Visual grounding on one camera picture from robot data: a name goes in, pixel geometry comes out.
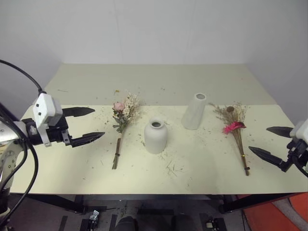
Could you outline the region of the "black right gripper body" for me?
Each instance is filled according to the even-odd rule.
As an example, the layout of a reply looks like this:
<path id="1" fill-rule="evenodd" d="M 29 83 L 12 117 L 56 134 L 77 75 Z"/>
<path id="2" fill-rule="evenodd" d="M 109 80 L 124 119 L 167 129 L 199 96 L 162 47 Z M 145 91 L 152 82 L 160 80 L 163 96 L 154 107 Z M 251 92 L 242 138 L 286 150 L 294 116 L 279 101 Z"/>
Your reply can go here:
<path id="1" fill-rule="evenodd" d="M 299 139 L 297 141 L 292 140 L 287 145 L 288 151 L 288 158 L 291 160 L 291 162 L 299 166 L 301 169 L 305 169 L 307 163 L 308 163 L 308 145 L 306 142 L 302 139 Z"/>

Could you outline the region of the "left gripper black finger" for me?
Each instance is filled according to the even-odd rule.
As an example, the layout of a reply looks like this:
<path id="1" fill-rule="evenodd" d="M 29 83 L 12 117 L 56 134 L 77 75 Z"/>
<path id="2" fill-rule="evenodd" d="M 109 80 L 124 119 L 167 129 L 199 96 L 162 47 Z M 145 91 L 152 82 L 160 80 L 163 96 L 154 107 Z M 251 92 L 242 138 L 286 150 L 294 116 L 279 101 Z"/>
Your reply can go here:
<path id="1" fill-rule="evenodd" d="M 63 108 L 62 111 L 63 111 L 63 117 L 70 117 L 70 116 L 79 117 L 95 112 L 94 109 L 88 107 Z"/>
<path id="2" fill-rule="evenodd" d="M 99 139 L 104 134 L 105 134 L 104 132 L 91 132 L 91 133 L 84 134 L 81 137 L 75 138 L 75 139 L 70 137 L 70 145 L 72 147 L 82 146 L 82 145 L 91 143 L 91 142 Z"/>

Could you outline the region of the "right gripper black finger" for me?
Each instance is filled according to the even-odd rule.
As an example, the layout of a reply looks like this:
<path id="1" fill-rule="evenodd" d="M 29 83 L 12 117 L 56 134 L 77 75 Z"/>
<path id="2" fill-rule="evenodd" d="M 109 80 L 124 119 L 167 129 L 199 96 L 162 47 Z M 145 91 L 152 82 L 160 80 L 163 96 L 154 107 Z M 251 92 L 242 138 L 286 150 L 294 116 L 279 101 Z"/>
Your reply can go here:
<path id="1" fill-rule="evenodd" d="M 278 136 L 286 137 L 286 138 L 291 138 L 290 133 L 293 130 L 293 128 L 290 127 L 269 127 L 266 128 L 267 131 L 272 132 Z"/>
<path id="2" fill-rule="evenodd" d="M 270 152 L 263 150 L 257 147 L 248 147 L 252 153 L 258 156 L 260 159 L 277 166 L 281 171 L 286 172 L 291 167 L 291 161 L 288 160 L 287 162 L 283 161 L 281 158 L 272 155 Z"/>

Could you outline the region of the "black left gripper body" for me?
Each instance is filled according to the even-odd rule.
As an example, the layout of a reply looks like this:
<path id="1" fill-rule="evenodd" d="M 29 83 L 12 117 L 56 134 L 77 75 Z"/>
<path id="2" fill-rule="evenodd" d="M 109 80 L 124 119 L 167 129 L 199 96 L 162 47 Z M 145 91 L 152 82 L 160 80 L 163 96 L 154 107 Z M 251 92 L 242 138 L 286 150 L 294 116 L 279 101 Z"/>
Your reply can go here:
<path id="1" fill-rule="evenodd" d="M 49 126 L 47 135 L 50 142 L 64 142 L 66 146 L 71 145 L 71 136 L 68 132 L 66 117 L 72 116 L 72 108 L 63 109 L 63 115 L 55 126 Z"/>

